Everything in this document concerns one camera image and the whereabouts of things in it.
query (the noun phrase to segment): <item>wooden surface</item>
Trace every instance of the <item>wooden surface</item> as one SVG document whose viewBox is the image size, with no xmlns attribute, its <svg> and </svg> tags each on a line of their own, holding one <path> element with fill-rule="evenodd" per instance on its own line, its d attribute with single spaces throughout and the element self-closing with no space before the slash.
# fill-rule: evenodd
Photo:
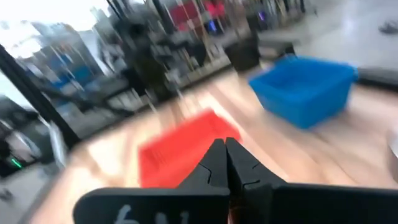
<svg viewBox="0 0 398 224">
<path fill-rule="evenodd" d="M 73 223 L 73 206 L 83 194 L 138 187 L 137 147 L 204 108 L 235 125 L 245 148 L 288 182 L 398 188 L 391 172 L 398 165 L 386 144 L 398 124 L 398 95 L 355 86 L 344 112 L 299 131 L 264 111 L 246 79 L 229 72 L 83 143 L 31 223 Z"/>
</svg>

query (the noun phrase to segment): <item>red basket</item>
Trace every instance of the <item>red basket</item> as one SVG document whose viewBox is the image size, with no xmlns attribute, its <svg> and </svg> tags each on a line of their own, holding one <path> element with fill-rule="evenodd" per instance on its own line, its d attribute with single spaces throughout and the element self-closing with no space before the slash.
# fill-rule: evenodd
<svg viewBox="0 0 398 224">
<path fill-rule="evenodd" d="M 141 187 L 178 186 L 197 166 L 215 139 L 240 140 L 238 130 L 206 110 L 139 151 Z"/>
</svg>

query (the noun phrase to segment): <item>blue bin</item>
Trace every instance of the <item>blue bin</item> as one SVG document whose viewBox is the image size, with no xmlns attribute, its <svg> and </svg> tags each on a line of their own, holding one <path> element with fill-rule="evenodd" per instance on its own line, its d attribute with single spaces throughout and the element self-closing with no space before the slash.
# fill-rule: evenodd
<svg viewBox="0 0 398 224">
<path fill-rule="evenodd" d="M 347 64 L 287 57 L 249 84 L 266 110 L 308 129 L 345 107 L 357 77 Z"/>
</svg>

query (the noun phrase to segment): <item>plastic container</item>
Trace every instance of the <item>plastic container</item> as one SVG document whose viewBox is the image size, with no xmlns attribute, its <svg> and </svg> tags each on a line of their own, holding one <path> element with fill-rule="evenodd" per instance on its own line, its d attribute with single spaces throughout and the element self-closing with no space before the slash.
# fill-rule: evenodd
<svg viewBox="0 0 398 224">
<path fill-rule="evenodd" d="M 287 57 L 249 84 L 266 110 L 307 129 L 345 107 L 357 77 L 347 64 Z"/>
<path fill-rule="evenodd" d="M 141 187 L 177 187 L 194 170 L 217 138 L 240 139 L 238 130 L 205 110 L 140 147 Z"/>
</svg>

